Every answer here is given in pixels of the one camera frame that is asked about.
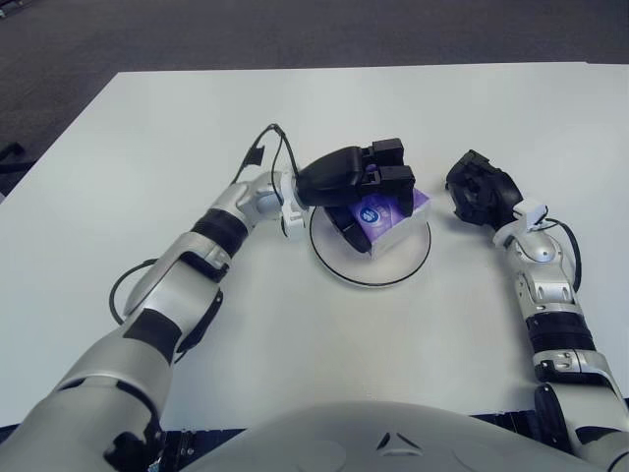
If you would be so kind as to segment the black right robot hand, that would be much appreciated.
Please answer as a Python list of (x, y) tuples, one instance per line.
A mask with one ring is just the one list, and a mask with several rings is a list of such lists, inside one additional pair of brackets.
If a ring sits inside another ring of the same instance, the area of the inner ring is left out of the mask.
[(472, 149), (450, 169), (445, 189), (460, 220), (494, 231), (515, 220), (513, 208), (523, 201), (512, 178)]

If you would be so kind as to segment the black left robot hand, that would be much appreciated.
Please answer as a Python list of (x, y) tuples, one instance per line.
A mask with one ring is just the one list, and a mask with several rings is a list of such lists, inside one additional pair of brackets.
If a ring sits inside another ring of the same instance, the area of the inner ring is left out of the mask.
[(372, 242), (351, 212), (352, 206), (376, 195), (392, 198), (406, 217), (414, 209), (415, 176), (404, 163), (398, 138), (331, 152), (302, 169), (296, 187), (301, 203), (321, 207), (343, 239), (362, 254), (372, 248)]

